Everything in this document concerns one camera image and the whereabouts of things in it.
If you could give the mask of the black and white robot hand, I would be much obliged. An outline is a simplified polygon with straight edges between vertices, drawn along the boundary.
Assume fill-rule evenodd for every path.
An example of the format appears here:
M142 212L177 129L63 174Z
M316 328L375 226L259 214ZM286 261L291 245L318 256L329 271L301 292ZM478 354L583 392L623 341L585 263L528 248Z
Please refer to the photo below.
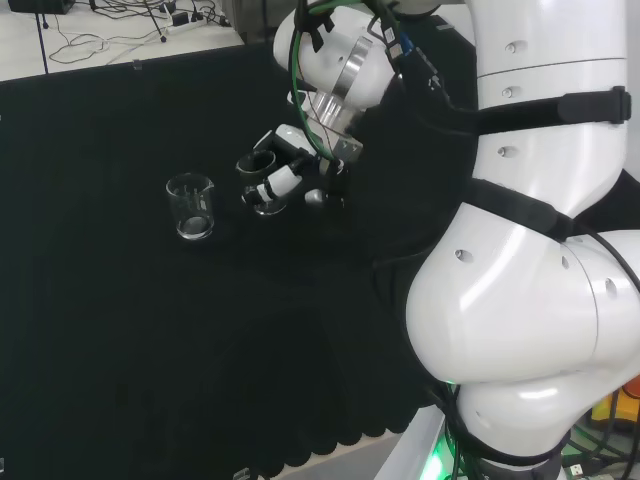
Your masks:
M244 204L262 216L297 201L316 208L347 205L347 165L320 157L304 133L290 125L267 132L237 161L235 170L243 182Z

